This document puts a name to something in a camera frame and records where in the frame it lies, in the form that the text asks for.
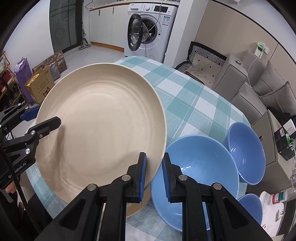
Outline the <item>person left hand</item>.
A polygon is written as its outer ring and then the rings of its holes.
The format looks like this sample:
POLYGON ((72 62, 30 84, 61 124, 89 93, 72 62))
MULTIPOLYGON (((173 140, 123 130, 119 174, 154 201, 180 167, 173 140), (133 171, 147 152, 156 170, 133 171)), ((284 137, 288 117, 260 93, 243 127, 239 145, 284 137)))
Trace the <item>person left hand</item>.
POLYGON ((11 184, 9 184, 5 189, 7 194, 10 194, 10 193, 13 194, 16 192, 16 190, 17 190, 17 188, 16 188, 14 181, 11 184))

